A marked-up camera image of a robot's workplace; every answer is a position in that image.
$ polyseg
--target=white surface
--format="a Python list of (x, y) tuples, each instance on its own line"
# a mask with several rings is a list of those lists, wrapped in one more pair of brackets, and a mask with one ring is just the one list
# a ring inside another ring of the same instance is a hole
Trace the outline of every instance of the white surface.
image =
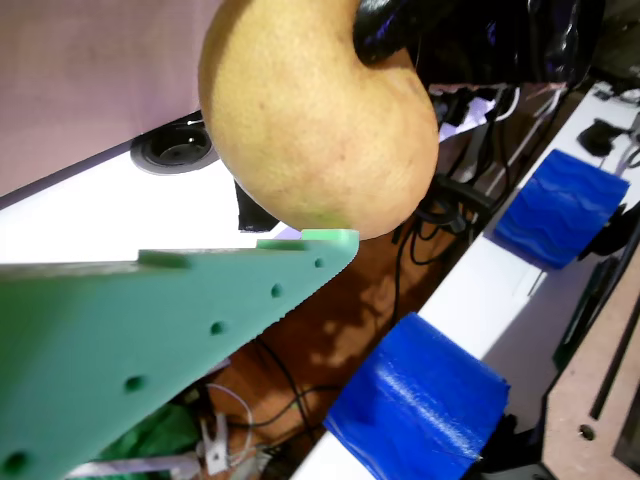
[[(576, 141), (595, 118), (629, 128), (640, 110), (602, 102), (591, 93), (580, 103), (521, 188), (553, 149), (600, 166)], [(614, 172), (628, 137), (615, 141), (603, 164)], [(625, 171), (632, 182), (625, 198), (640, 200), (640, 169)], [(543, 274), (540, 269), (494, 244), (483, 233), (444, 279), (419, 314), (476, 358), (482, 359), (512, 385), (509, 411), (525, 428), (537, 421), (541, 397), (555, 375), (551, 355), (565, 331), (591, 271), (594, 256), (567, 268)], [(293, 480), (370, 480), (371, 474), (330, 433), (326, 433), (300, 466)]]
[(440, 143), (444, 142), (449, 137), (453, 137), (454, 135), (458, 135), (487, 123), (485, 115), (493, 110), (495, 106), (496, 102), (493, 100), (488, 101), (479, 97), (474, 97), (473, 100), (469, 102), (469, 113), (467, 113), (464, 122), (458, 126), (450, 125), (448, 123), (442, 124), (439, 134)]
[(221, 161), (159, 176), (124, 153), (0, 210), (0, 264), (135, 260), (141, 249), (254, 247)]

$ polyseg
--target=cable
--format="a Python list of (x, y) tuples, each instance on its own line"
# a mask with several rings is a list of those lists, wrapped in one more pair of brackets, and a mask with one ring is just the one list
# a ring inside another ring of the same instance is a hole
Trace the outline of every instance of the cable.
[(451, 165), (451, 168), (447, 172), (447, 178), (453, 177), (453, 174), (456, 173), (456, 170), (458, 170), (458, 168), (460, 168), (460, 165), (462, 164), (462, 161), (464, 160), (464, 157), (467, 155), (467, 151), (469, 150), (469, 147), (471, 146), (471, 140), (472, 139), (469, 138), (469, 141), (466, 143), (464, 148), (458, 154), (458, 157), (455, 159), (455, 161)]
[[(242, 399), (242, 397), (240, 397), (240, 395), (238, 395), (233, 390), (230, 390), (229, 388), (227, 388), (227, 387), (225, 387), (223, 385), (218, 385), (216, 383), (207, 383), (207, 388), (215, 388), (216, 390), (220, 390), (221, 392), (224, 392), (227, 395), (231, 395), (233, 398), (235, 398), (238, 402), (240, 402), (242, 404), (242, 406), (247, 411), (247, 418), (249, 419), (249, 424), (253, 423), (253, 413), (251, 413), (251, 409), (249, 408), (249, 404), (247, 404), (247, 402), (245, 402)], [(242, 449), (242, 452), (240, 454), (240, 458), (237, 459), (237, 460), (234, 460), (233, 462), (231, 462), (231, 466), (232, 467), (236, 467), (236, 466), (240, 465), (240, 463), (242, 463), (244, 458), (247, 456), (247, 453), (249, 453), (249, 451), (251, 449), (251, 434), (252, 434), (252, 430), (251, 430), (251, 428), (249, 428), (248, 431), (247, 431), (247, 438), (244, 441), (244, 448)]]
[(509, 197), (509, 193), (513, 188), (512, 179), (511, 179), (511, 167), (507, 163), (507, 145), (504, 138), (504, 132), (506, 130), (506, 124), (503, 123), (501, 128), (498, 129), (498, 147), (500, 153), (498, 155), (498, 161), (502, 166), (502, 170), (504, 173), (504, 188), (502, 189), (502, 193), (498, 196), (496, 201), (493, 204), (491, 210), (495, 213), (497, 212), (505, 200)]
[(631, 155), (629, 155), (629, 158), (627, 158), (627, 168), (638, 168), (640, 167), (640, 160), (638, 160), (636, 163), (632, 163), (633, 160), (640, 155), (640, 148), (637, 148)]
[(436, 236), (436, 234), (440, 231), (440, 227), (437, 226), (436, 228), (433, 229), (433, 231), (427, 235), (426, 237), (422, 236), (422, 227), (423, 225), (420, 225), (420, 229), (418, 230), (418, 237), (420, 237), (420, 240), (424, 240), (425, 242), (428, 242), (429, 240), (433, 240), (433, 238)]
[(400, 266), (402, 264), (402, 253), (404, 247), (409, 241), (411, 233), (413, 233), (414, 225), (409, 227), (407, 234), (404, 236), (400, 245), (398, 246), (398, 255), (396, 255), (396, 270), (394, 274), (394, 295), (393, 295), (393, 312), (391, 313), (391, 328), (395, 327), (398, 323), (398, 307), (400, 306)]
[(415, 71), (418, 71), (418, 64), (420, 63), (420, 52), (422, 51), (422, 35), (420, 35), (420, 39), (418, 40), (418, 53), (416, 54), (416, 64), (413, 66)]
[(488, 122), (487, 132), (478, 151), (478, 163), (476, 165), (476, 171), (473, 176), (465, 182), (467, 185), (475, 185), (480, 177), (487, 173), (487, 171), (493, 164), (493, 129), (495, 127), (495, 124), (496, 119), (495, 117), (493, 117)]
[(633, 145), (640, 148), (640, 126), (629, 133), (629, 139)]
[(433, 256), (433, 257), (429, 258), (428, 260), (417, 260), (416, 259), (416, 252), (415, 252), (416, 238), (417, 237), (418, 237), (418, 230), (416, 229), (416, 230), (413, 231), (413, 235), (411, 236), (411, 245), (409, 246), (409, 255), (411, 256), (411, 261), (413, 263), (415, 263), (416, 265), (420, 265), (420, 266), (431, 265), (432, 263), (437, 262), (442, 257), (446, 256), (446, 254), (449, 251), (453, 250), (452, 245), (455, 243), (455, 240), (454, 240), (442, 252), (440, 252), (436, 256)]
[[(302, 398), (313, 392), (335, 392), (340, 390), (342, 390), (342, 387), (339, 387), (337, 385), (317, 385), (315, 387), (308, 388), (307, 390), (303, 390), (302, 392), (300, 392), (300, 395), (298, 395), (298, 397)], [(257, 422), (257, 423), (227, 422), (227, 424), (230, 427), (249, 429), (249, 430), (266, 427), (280, 420), (280, 418), (282, 418), (282, 416), (289, 411), (289, 409), (293, 406), (293, 404), (296, 403), (297, 400), (298, 398), (292, 399), (285, 407), (282, 408), (282, 410), (280, 410), (277, 414), (275, 414), (269, 420), (265, 420), (263, 422)]]
[(529, 153), (527, 154), (527, 157), (532, 157), (536, 151), (538, 150), (538, 148), (540, 148), (540, 145), (542, 144), (542, 142), (545, 141), (545, 139), (547, 138), (547, 136), (549, 135), (549, 132), (551, 131), (551, 129), (553, 128), (553, 125), (555, 124), (556, 120), (558, 119), (558, 115), (560, 114), (560, 109), (562, 108), (562, 105), (564, 104), (564, 101), (566, 100), (567, 96), (569, 95), (570, 92), (567, 92), (562, 99), (558, 100), (557, 105), (555, 107), (555, 110), (553, 110), (553, 114), (551, 115), (551, 117), (549, 117), (549, 121), (547, 122), (544, 132), (540, 133), (538, 135), (538, 138), (536, 139), (536, 143), (533, 144), (533, 147), (531, 148), (531, 150), (529, 150)]
[(309, 439), (311, 440), (311, 444), (314, 444), (316, 441), (316, 437), (313, 434), (313, 430), (311, 429), (309, 418), (307, 418), (307, 414), (304, 411), (304, 405), (302, 404), (302, 401), (301, 401), (302, 397), (300, 396), (300, 392), (298, 392), (298, 387), (296, 386), (296, 382), (294, 381), (293, 376), (291, 375), (291, 372), (289, 372), (284, 362), (280, 360), (280, 357), (276, 355), (276, 352), (274, 352), (271, 349), (271, 347), (269, 347), (269, 345), (267, 345), (261, 338), (259, 337), (256, 338), (256, 342), (258, 343), (258, 345), (264, 348), (269, 355), (271, 355), (271, 358), (273, 358), (273, 361), (276, 362), (278, 367), (280, 367), (280, 370), (282, 370), (282, 373), (284, 374), (284, 376), (287, 378), (287, 381), (289, 382), (289, 386), (291, 387), (291, 390), (293, 391), (293, 395), (295, 396), (295, 401), (296, 401), (296, 404), (298, 405), (298, 409), (300, 410), (300, 417), (302, 417), (302, 423), (304, 424), (304, 428), (307, 432), (307, 435), (309, 436)]
[[(534, 117), (537, 118), (537, 120), (535, 121), (535, 123), (533, 124), (533, 126), (531, 127), (531, 129), (529, 130), (527, 135), (525, 136), (525, 138), (522, 140), (522, 142), (520, 142), (520, 145), (518, 145), (518, 148), (516, 149), (516, 151), (513, 152), (513, 154), (511, 154), (511, 157), (509, 158), (509, 161), (507, 162), (507, 166), (508, 167), (511, 167), (515, 163), (515, 161), (518, 160), (518, 158), (520, 158), (520, 155), (522, 154), (522, 152), (524, 151), (526, 146), (531, 141), (531, 138), (533, 138), (533, 135), (538, 131), (538, 129), (544, 123), (544, 121), (547, 119), (547, 117), (549, 117), (549, 115), (553, 114), (552, 117), (551, 117), (551, 121), (549, 122), (549, 125), (547, 126), (547, 130), (545, 130), (544, 137), (542, 137), (542, 139), (544, 139), (546, 137), (549, 129), (551, 128), (551, 125), (555, 121), (555, 118), (556, 118), (558, 112), (560, 111), (561, 103), (565, 101), (565, 99), (569, 95), (569, 92), (570, 91), (568, 91), (564, 95), (562, 100), (560, 100), (560, 96), (562, 95), (562, 91), (561, 90), (557, 90), (556, 92), (554, 92), (553, 97), (551, 97), (549, 100), (547, 100), (547, 102), (534, 114)], [(539, 140), (537, 142), (537, 145), (534, 147), (535, 149), (538, 148), (539, 143), (541, 141), (542, 140)], [(504, 174), (505, 174), (505, 172), (503, 170), (498, 175), (496, 175), (496, 178), (493, 180), (493, 182), (491, 183), (491, 185), (489, 186), (489, 188), (485, 192), (486, 195), (490, 195), (491, 192), (493, 192), (493, 189), (496, 188), (498, 183), (500, 183), (500, 180), (502, 180), (502, 177), (504, 176)]]
[[(321, 428), (324, 428), (324, 425), (323, 425), (322, 423), (320, 423), (320, 424), (318, 424), (318, 425), (314, 425), (314, 426), (312, 426), (312, 427), (311, 427), (311, 430), (313, 430), (313, 431), (315, 432), (316, 430), (319, 430), (319, 429), (321, 429)], [(260, 449), (260, 450), (262, 450), (263, 452), (265, 452), (267, 455), (269, 455), (269, 456), (274, 456), (274, 455), (276, 455), (276, 454), (277, 454), (278, 449), (279, 449), (280, 447), (282, 447), (284, 444), (289, 443), (289, 442), (291, 442), (291, 441), (293, 441), (293, 440), (295, 440), (295, 439), (297, 439), (297, 438), (301, 437), (302, 435), (306, 435), (306, 434), (307, 434), (307, 432), (303, 430), (303, 431), (301, 431), (301, 432), (298, 432), (298, 433), (293, 434), (293, 435), (292, 435), (292, 436), (290, 436), (290, 437), (286, 437), (286, 436), (285, 436), (286, 438), (285, 438), (284, 440), (282, 440), (282, 439), (280, 439), (280, 440), (276, 439), (276, 440), (274, 441), (274, 443), (269, 443), (269, 444), (258, 444), (258, 445), (255, 445), (255, 446), (252, 448), (252, 450), (258, 450), (258, 449)]]
[(513, 114), (513, 112), (516, 111), (516, 107), (518, 106), (519, 101), (520, 101), (520, 87), (516, 87), (516, 89), (513, 91), (513, 101), (511, 102), (511, 106), (509, 107), (509, 110), (504, 112), (502, 115), (499, 115), (496, 118), (496, 122), (501, 122), (509, 118)]

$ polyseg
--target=blue object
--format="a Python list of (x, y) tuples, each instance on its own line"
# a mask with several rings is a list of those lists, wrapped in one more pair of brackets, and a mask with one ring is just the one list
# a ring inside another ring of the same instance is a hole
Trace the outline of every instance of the blue object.
[(498, 222), (495, 235), (543, 267), (571, 263), (602, 230), (629, 183), (553, 150)]
[(367, 358), (324, 423), (379, 480), (455, 480), (497, 427), (508, 391), (413, 313)]

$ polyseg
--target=white wire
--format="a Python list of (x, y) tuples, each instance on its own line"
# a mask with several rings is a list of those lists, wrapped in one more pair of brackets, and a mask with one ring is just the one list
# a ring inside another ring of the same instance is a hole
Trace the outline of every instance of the white wire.
[(502, 115), (496, 117), (496, 122), (501, 122), (502, 120), (506, 120), (511, 115), (513, 115), (513, 112), (516, 111), (516, 107), (518, 106), (518, 102), (520, 102), (520, 87), (517, 87), (516, 90), (513, 92), (513, 102), (511, 102), (511, 106), (509, 107), (509, 110), (504, 112)]
[[(533, 134), (536, 133), (538, 128), (540, 128), (540, 125), (542, 125), (542, 122), (544, 122), (544, 120), (549, 115), (551, 115), (553, 111), (558, 107), (558, 103), (560, 101), (560, 96), (562, 95), (562, 92), (563, 90), (556, 90), (555, 93), (553, 94), (553, 97), (547, 100), (547, 102), (535, 113), (534, 117), (537, 117), (536, 122), (533, 124), (533, 127), (531, 127), (531, 130), (529, 130), (529, 133), (527, 133), (527, 136), (524, 137), (524, 140), (520, 143), (516, 151), (513, 152), (513, 155), (511, 155), (511, 158), (507, 162), (507, 168), (510, 168), (514, 164), (514, 162), (520, 157), (520, 154), (526, 148), (527, 144), (531, 141)], [(500, 173), (496, 175), (496, 178), (493, 180), (493, 182), (485, 192), (486, 195), (489, 195), (491, 192), (493, 192), (493, 189), (496, 188), (496, 186), (500, 183), (500, 180), (502, 180), (503, 176), (504, 176), (504, 170), (500, 170)]]
[(228, 389), (227, 387), (224, 387), (222, 385), (218, 385), (216, 383), (207, 383), (207, 388), (215, 388), (216, 390), (220, 390), (221, 392), (224, 392), (227, 395), (231, 395), (233, 398), (238, 400), (238, 402), (240, 402), (242, 404), (242, 406), (245, 408), (245, 410), (247, 411), (247, 419), (249, 420), (249, 428), (247, 429), (247, 438), (244, 441), (244, 449), (240, 453), (240, 458), (238, 458), (237, 460), (232, 461), (232, 463), (231, 463), (232, 467), (237, 467), (238, 465), (240, 465), (242, 463), (244, 458), (251, 451), (251, 433), (252, 433), (251, 432), (251, 430), (252, 430), (251, 425), (253, 425), (253, 413), (251, 413), (251, 409), (249, 408), (249, 404), (247, 404), (247, 402), (245, 402), (242, 399), (242, 397), (240, 397), (240, 395), (238, 395), (236, 392)]

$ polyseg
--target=black plastic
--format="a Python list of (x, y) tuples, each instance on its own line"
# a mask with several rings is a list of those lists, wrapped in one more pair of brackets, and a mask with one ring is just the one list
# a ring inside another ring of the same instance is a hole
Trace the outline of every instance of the black plastic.
[(591, 240), (591, 243), (580, 254), (578, 260), (583, 260), (590, 253), (603, 257), (611, 255), (629, 242), (636, 226), (640, 224), (640, 202), (636, 203), (627, 212), (622, 212), (624, 212), (624, 206), (618, 208), (618, 211), (609, 220), (609, 224)]
[(433, 177), (427, 194), (415, 214), (427, 223), (445, 227), (452, 233), (461, 233), (467, 227), (467, 219), (460, 212), (477, 213), (481, 220), (490, 217), (493, 200), (475, 190), (471, 185), (456, 182), (441, 173)]
[(278, 224), (278, 220), (258, 205), (247, 195), (238, 182), (236, 198), (238, 199), (238, 230), (241, 232), (270, 232)]
[(594, 157), (604, 158), (613, 150), (613, 141), (627, 132), (626, 128), (616, 127), (596, 118), (593, 125), (578, 135), (578, 143)]
[(211, 140), (202, 126), (170, 125), (154, 132), (140, 153), (149, 163), (164, 167), (191, 165), (211, 150)]
[(603, 14), (604, 0), (365, 0), (354, 42), (364, 63), (411, 47), (425, 84), (574, 85)]

